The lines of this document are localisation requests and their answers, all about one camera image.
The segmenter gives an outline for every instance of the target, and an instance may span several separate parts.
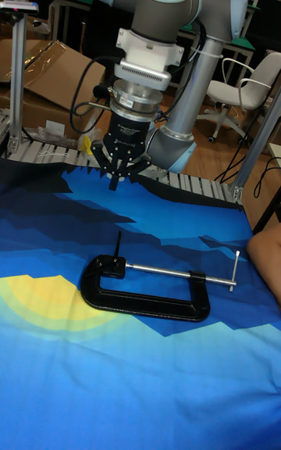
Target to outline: black c-clamp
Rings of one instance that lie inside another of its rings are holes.
[[[157,316],[175,320],[199,322],[210,313],[210,303],[205,285],[205,274],[189,272],[192,301],[163,298],[154,295],[106,290],[101,287],[101,277],[123,279],[128,265],[123,257],[118,256],[121,232],[114,255],[99,255],[88,264],[81,282],[80,291],[86,303],[97,309],[118,313],[145,316]]]

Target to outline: cardboard box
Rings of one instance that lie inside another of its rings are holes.
[[[0,39],[12,38],[12,26],[9,23],[1,23]],[[51,40],[52,32],[48,21],[36,17],[27,17],[27,40]]]
[[[0,41],[0,108],[9,108],[12,41]],[[69,123],[69,110],[74,92],[89,58],[66,47],[61,42],[27,41],[23,126],[33,129],[60,129],[68,138],[77,139]],[[104,67],[95,63],[87,72],[76,103],[88,102],[93,87],[99,84]],[[84,130],[94,110],[85,117],[73,117],[74,125]]]

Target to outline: wooden floor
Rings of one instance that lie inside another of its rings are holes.
[[[172,100],[172,96],[165,95],[163,109],[167,109]],[[101,129],[103,132],[107,131],[109,119],[110,112],[105,112],[105,115],[101,119]],[[216,142],[212,144],[208,142],[208,137],[212,135],[214,129],[215,124],[208,120],[198,120],[195,123],[193,133],[197,147],[190,161],[184,167],[184,173],[214,180],[216,176],[226,169],[234,152],[238,148],[239,134],[228,127],[223,127],[219,132]],[[248,147],[245,145],[240,150],[237,160],[246,155],[247,151]],[[254,197],[254,187],[259,181],[265,165],[270,158],[270,155],[260,155],[244,187],[242,202],[252,228],[254,228],[273,195],[281,185],[281,172],[272,170],[265,175],[260,196],[258,198]],[[239,167],[233,169],[231,173],[236,172],[238,169]],[[276,223],[278,223],[277,217],[273,216],[267,227],[273,226]]]

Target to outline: metal rod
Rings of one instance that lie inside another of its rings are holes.
[[[278,89],[277,94],[274,97],[267,114],[265,115],[261,128],[246,155],[246,159],[244,160],[236,179],[229,185],[229,190],[232,196],[234,196],[236,188],[243,188],[245,186],[247,179],[254,168],[254,164],[257,162],[258,157],[260,156],[266,141],[269,139],[269,136],[272,133],[280,115],[281,87]]]
[[[240,251],[237,250],[237,253],[235,255],[234,267],[233,267],[233,277],[232,277],[231,281],[234,281],[234,278],[235,278],[239,256],[240,256]],[[231,287],[229,287],[229,292],[233,292],[233,285],[231,285]]]
[[[235,274],[236,274],[236,270],[237,270],[237,263],[238,263],[238,257],[240,256],[240,251],[237,250],[236,256],[235,256],[235,261],[234,261],[234,267],[233,267],[233,277],[231,279],[231,281],[234,281],[235,278]]]
[[[21,142],[23,113],[23,73],[27,38],[27,15],[12,30],[12,77],[10,96],[9,151],[15,152]]]
[[[129,262],[126,262],[126,268],[131,268],[132,270],[137,271],[147,271],[148,273],[158,273],[161,275],[168,275],[170,277],[190,278],[190,273],[185,271],[165,270],[164,268],[154,268],[153,266],[142,266],[141,264],[130,264]],[[211,284],[228,285],[229,287],[237,285],[236,281],[225,280],[224,278],[206,276],[206,281]]]
[[[93,103],[92,101],[88,102],[89,106],[95,106],[96,108],[101,108],[101,109],[108,109],[110,110],[109,106],[105,106],[105,105],[100,105],[99,103]]]

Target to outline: black cable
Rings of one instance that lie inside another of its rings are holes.
[[[85,116],[87,115],[93,108],[93,105],[90,105],[90,107],[88,109],[86,109],[83,113],[77,113],[78,108],[80,108],[81,106],[85,106],[85,105],[89,105],[89,101],[84,101],[82,103],[79,103],[78,105],[75,106],[74,110],[73,110],[73,115],[75,116]]]
[[[196,50],[201,51],[201,50],[203,49],[204,45],[205,45],[205,41],[206,41],[206,36],[207,36],[207,34],[206,34],[206,29],[205,29],[204,24],[203,24],[199,19],[196,19],[195,21],[198,23],[198,25],[199,25],[199,27],[200,27],[200,38],[199,38],[199,42],[198,42],[198,46],[196,47]],[[200,56],[200,52],[196,52],[195,55],[194,55],[194,57],[193,57],[193,60],[192,60],[192,66],[191,66],[191,68],[190,68],[190,72],[188,73],[188,77],[187,77],[187,79],[186,79],[184,85],[181,87],[181,89],[180,89],[179,92],[177,93],[177,95],[176,95],[175,99],[173,100],[173,103],[171,104],[171,106],[169,107],[169,109],[167,109],[165,112],[162,112],[162,117],[165,117],[165,116],[168,115],[168,113],[172,112],[172,110],[173,110],[173,109],[176,107],[176,105],[178,104],[180,98],[182,97],[184,91],[185,91],[186,88],[187,88],[187,85],[188,85],[189,82],[190,82],[192,73],[193,73],[193,71],[194,71],[194,68],[195,68],[195,66],[196,66],[196,63],[197,63],[197,60],[198,60],[199,56]]]
[[[246,155],[243,156],[242,159],[240,159],[237,163],[234,163],[233,166],[229,167],[229,168],[228,168],[228,171],[230,171],[231,169],[234,169],[234,167],[239,166],[239,164],[240,164],[241,162],[243,162],[243,160],[245,160],[245,158],[246,158]],[[224,173],[225,173],[225,171],[224,171],[224,172],[221,172],[221,173],[219,174],[219,176],[217,176],[217,177],[214,179],[214,181],[217,181],[221,176],[223,176]]]
[[[77,130],[76,132],[79,132],[79,134],[87,134],[88,132],[91,132],[91,130],[94,129],[94,127],[97,125],[97,123],[99,122],[99,120],[101,119],[101,117],[103,116],[105,110],[102,110],[101,113],[99,114],[98,118],[94,121],[93,125],[91,125],[91,127],[89,127],[89,129],[86,130]]]
[[[259,182],[257,182],[257,184],[256,184],[256,186],[255,186],[255,188],[254,188],[254,197],[255,198],[258,198],[259,197],[259,195],[260,195],[260,193],[261,193],[261,183],[262,183],[262,180],[263,180],[263,178],[265,177],[265,175],[266,175],[266,173],[269,171],[269,170],[275,170],[275,169],[281,169],[281,167],[270,167],[269,169],[268,169],[268,166],[269,166],[269,163],[272,161],[272,160],[276,160],[276,159],[281,159],[281,157],[279,157],[279,156],[273,156],[271,159],[269,159],[269,161],[266,163],[266,166],[265,166],[265,170],[263,171],[263,173],[262,173],[262,175],[261,175],[261,177],[260,177],[260,180],[259,180]]]
[[[233,169],[234,167],[238,166],[238,165],[239,165],[241,162],[243,162],[243,160],[246,158],[247,154],[246,154],[239,162],[237,162],[235,165],[232,165],[233,162],[234,162],[234,160],[235,160],[235,158],[237,157],[237,155],[238,155],[238,153],[239,153],[239,151],[240,151],[242,145],[245,143],[245,141],[246,141],[246,139],[247,139],[247,137],[248,137],[248,135],[249,135],[249,132],[250,132],[251,128],[253,127],[254,123],[256,122],[256,120],[258,119],[258,117],[260,116],[261,110],[262,110],[262,108],[264,107],[264,105],[265,105],[267,99],[270,97],[270,94],[272,93],[273,88],[274,88],[275,85],[276,85],[276,82],[277,82],[277,80],[278,80],[278,78],[279,78],[280,73],[281,73],[281,70],[277,73],[276,78],[275,78],[275,80],[274,80],[272,86],[271,86],[270,89],[269,89],[268,94],[265,96],[265,99],[263,100],[262,104],[260,104],[260,106],[258,107],[258,111],[257,111],[257,113],[255,114],[254,119],[253,119],[252,122],[250,123],[250,126],[248,127],[248,129],[247,129],[247,131],[246,131],[244,137],[242,138],[242,141],[241,141],[241,143],[239,144],[238,149],[235,151],[235,153],[234,153],[232,159],[230,160],[229,165],[226,167],[226,170],[224,170],[222,173],[220,173],[220,174],[214,179],[214,181],[217,181],[217,180],[222,176],[222,179],[220,180],[220,184],[222,184],[222,183],[228,181],[228,179],[230,179],[230,178],[232,178],[233,176],[236,176],[236,175],[238,174],[239,170],[238,170],[237,172],[235,172],[235,174],[233,174],[232,176],[226,177],[227,173],[228,173],[231,169]]]
[[[34,139],[30,136],[29,132],[27,132],[27,130],[26,130],[24,127],[22,127],[22,132],[27,136],[27,138],[28,138],[31,142],[34,141]]]
[[[200,38],[199,38],[198,43],[197,43],[197,46],[196,46],[196,48],[195,48],[196,51],[200,48],[199,45],[200,45]],[[173,78],[173,76],[174,76],[176,73],[180,72],[183,68],[185,68],[185,67],[188,65],[188,63],[190,63],[190,61],[192,61],[192,58],[194,57],[195,54],[196,54],[195,52],[193,52],[192,54],[190,54],[190,57],[188,58],[188,60],[187,60],[183,65],[179,66],[178,68],[175,68],[175,69],[171,72],[172,78]]]
[[[97,120],[94,122],[93,126],[92,126],[90,129],[84,130],[84,131],[82,132],[81,130],[76,129],[76,127],[74,126],[74,123],[73,123],[73,112],[74,112],[75,103],[76,103],[76,99],[77,99],[79,90],[80,90],[81,85],[82,85],[82,83],[83,83],[83,81],[84,81],[84,78],[86,77],[86,74],[87,74],[88,70],[91,68],[91,66],[92,66],[94,63],[98,63],[99,61],[101,61],[101,62],[104,62],[104,61],[113,61],[114,63],[120,63],[121,59],[120,59],[120,58],[116,58],[115,56],[98,56],[97,58],[92,59],[92,60],[87,64],[86,68],[84,69],[84,71],[83,71],[83,73],[82,73],[82,75],[81,75],[81,77],[80,77],[80,80],[79,80],[79,82],[78,82],[78,85],[77,85],[77,87],[76,87],[76,90],[75,90],[75,93],[74,93],[74,96],[73,96],[73,100],[72,100],[72,103],[71,103],[71,106],[70,106],[70,111],[69,111],[69,122],[70,122],[70,125],[71,125],[71,127],[73,128],[73,130],[74,130],[75,132],[77,132],[78,134],[86,134],[87,132],[90,132],[90,130],[94,129],[94,126],[95,126],[96,123],[100,120],[101,115],[102,115],[103,112],[104,112],[104,110],[102,110],[100,116],[97,118]]]

